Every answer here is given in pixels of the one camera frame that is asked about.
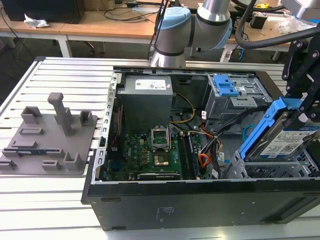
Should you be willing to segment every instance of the desk leg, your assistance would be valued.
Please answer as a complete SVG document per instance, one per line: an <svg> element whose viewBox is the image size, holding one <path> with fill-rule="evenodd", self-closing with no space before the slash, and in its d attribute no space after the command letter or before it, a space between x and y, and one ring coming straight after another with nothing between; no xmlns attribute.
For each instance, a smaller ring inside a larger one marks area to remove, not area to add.
<svg viewBox="0 0 320 240"><path fill-rule="evenodd" d="M196 56L197 49L195 47L191 48L190 57L194 58Z"/></svg>
<svg viewBox="0 0 320 240"><path fill-rule="evenodd" d="M231 58L231 53L233 51L233 45L225 45L223 48L223 52L220 58L220 63L228 63Z"/></svg>
<svg viewBox="0 0 320 240"><path fill-rule="evenodd" d="M72 58L71 48L66 36L58 37L61 53L64 58Z"/></svg>
<svg viewBox="0 0 320 240"><path fill-rule="evenodd" d="M14 43L14 38L13 37L2 37L3 41L5 44L8 45L8 47L10 49L14 49L16 47L15 43Z"/></svg>
<svg viewBox="0 0 320 240"><path fill-rule="evenodd" d="M103 41L102 42L102 51L101 51L102 54L106 53L106 46L105 46L105 42Z"/></svg>
<svg viewBox="0 0 320 240"><path fill-rule="evenodd" d="M272 61L277 62L280 58L281 51L276 51L272 57Z"/></svg>

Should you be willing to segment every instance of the wooden desk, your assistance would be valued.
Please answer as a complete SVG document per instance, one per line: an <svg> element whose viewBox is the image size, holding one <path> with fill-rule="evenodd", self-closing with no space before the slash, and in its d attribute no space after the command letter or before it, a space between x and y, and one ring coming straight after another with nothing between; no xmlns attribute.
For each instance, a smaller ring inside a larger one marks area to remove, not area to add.
<svg viewBox="0 0 320 240"><path fill-rule="evenodd" d="M11 21L3 10L1 12L7 24L19 38L57 40L59 42L62 55L64 57L72 56L67 36L60 34L60 29L64 25L63 22L49 22L50 26L48 27L34 29L28 27L23 21ZM11 32L5 21L0 16L0 37L5 37L5 41L9 47L14 48L15 44L13 43L12 38L14 38L15 35Z"/></svg>
<svg viewBox="0 0 320 240"><path fill-rule="evenodd" d="M119 8L112 11L114 15L110 13L106 15L121 20L145 14L128 11L130 11L130 8ZM86 11L79 24L64 24L60 29L60 34L150 40L154 33L156 13L145 16L147 19L141 16L141 18L135 20L135 23L132 23L134 21L123 22L107 19L103 16L103 13L103 11Z"/></svg>
<svg viewBox="0 0 320 240"><path fill-rule="evenodd" d="M60 34L60 29L63 27L63 22L50 22L47 27L40 27L37 29L28 27L23 21L11 21L7 14L2 10L2 15L5 21L14 32L18 33L36 33L36 34ZM5 23L2 17L0 17L0 32L11 32L8 25Z"/></svg>
<svg viewBox="0 0 320 240"><path fill-rule="evenodd" d="M130 8L118 8L112 11L114 15L108 16L121 19L137 17L143 13L129 12ZM118 43L139 43L149 44L154 33L156 14L146 16L148 20L141 17L137 22L122 22L107 19L103 16L103 11L86 11L79 24L65 24L59 22L49 22L49 27L33 29L25 25L22 21L10 21L6 14L3 14L9 26L20 38L54 39L59 42L63 57L72 57L69 40L71 41L95 41L95 42L118 42ZM252 29L247 23L245 33L250 40L258 41L277 37L280 33L277 30L278 23L266 21L263 29ZM14 37L8 26L0 17L0 36ZM234 36L228 40L221 59L228 56L234 49L236 41ZM280 46L264 48L270 51L287 51L290 44L285 43Z"/></svg>

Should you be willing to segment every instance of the metal chassis frame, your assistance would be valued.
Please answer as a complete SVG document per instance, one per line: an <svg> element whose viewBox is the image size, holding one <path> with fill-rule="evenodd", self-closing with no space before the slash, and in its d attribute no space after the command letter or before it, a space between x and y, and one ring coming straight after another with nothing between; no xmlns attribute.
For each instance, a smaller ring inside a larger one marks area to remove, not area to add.
<svg viewBox="0 0 320 240"><path fill-rule="evenodd" d="M130 71L130 69L134 69L134 66L131 66L129 69L127 67L124 67L126 72L134 72L134 71ZM108 98L107 98L107 102L105 105L105 110L104 110L104 114L103 114L103 120L102 120L102 126L101 126L101 131L100 131L100 136L99 136L99 142L98 142L98 148L96 150L95 153L95 158L94 158L94 162L93 162L93 168L92 168L92 175L91 175L91 180L90 180L90 184L92 185L113 185L113 184L119 184L120 182L117 181L96 181L96 177L97 175L99 175L99 172L97 172L98 167L102 166L105 162L105 157L107 154L107 143L108 143L108 134L109 134L109 129L110 129L110 123L111 123L111 118L112 118L112 110L113 110L113 106L114 106L114 101L115 101L115 97L116 97L116 89L117 89L117 83L121 82L121 77L122 74L121 73L117 73L117 71L121 71L122 67L116 67L112 77L111 77L111 82L109 85L109 90L108 90ZM142 67L142 69L144 70L145 73L147 74L151 74L151 75L159 75L159 74L184 74L184 75L212 75L213 72L237 72L237 73L241 73L241 71L237 71L237 70L233 70L233 69L229 69L228 71L225 70L214 70L214 71L208 71L208 70L200 70L200 69L158 69L158 68L148 68L148 67ZM104 146L100 146L100 142L101 142L101 137L105 138L105 145ZM270 178L247 178L247 179L228 179L231 182L237 182L237 181L249 181L249 182L256 182L257 180L261 181L261 180L270 180ZM292 181L294 180L293 178L275 178L275 181ZM218 180L171 180L171 181L135 181L138 184L163 184L163 183L168 183L168 182L185 182L185 183L212 183L212 182L221 182L224 181L222 179L218 179ZM130 181L122 181L121 183L132 183Z"/></svg>

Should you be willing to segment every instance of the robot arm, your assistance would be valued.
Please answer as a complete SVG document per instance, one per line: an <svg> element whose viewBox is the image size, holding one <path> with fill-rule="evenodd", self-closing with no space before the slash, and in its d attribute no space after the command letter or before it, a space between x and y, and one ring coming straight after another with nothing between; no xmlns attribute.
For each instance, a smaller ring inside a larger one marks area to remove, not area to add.
<svg viewBox="0 0 320 240"><path fill-rule="evenodd" d="M194 15L183 7L166 9L151 66L184 68L186 47L222 48L232 31L229 4L229 0L205 0Z"/></svg>

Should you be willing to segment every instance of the white paper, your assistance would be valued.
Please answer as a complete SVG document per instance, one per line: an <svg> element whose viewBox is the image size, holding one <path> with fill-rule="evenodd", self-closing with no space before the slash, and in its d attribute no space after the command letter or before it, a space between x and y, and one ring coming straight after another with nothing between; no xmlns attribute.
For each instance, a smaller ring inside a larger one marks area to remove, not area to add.
<svg viewBox="0 0 320 240"><path fill-rule="evenodd" d="M36 29L36 28L44 28L49 26L46 20L36 20L31 17L28 17L26 14L24 15L24 17L25 17L24 23L30 28Z"/></svg>

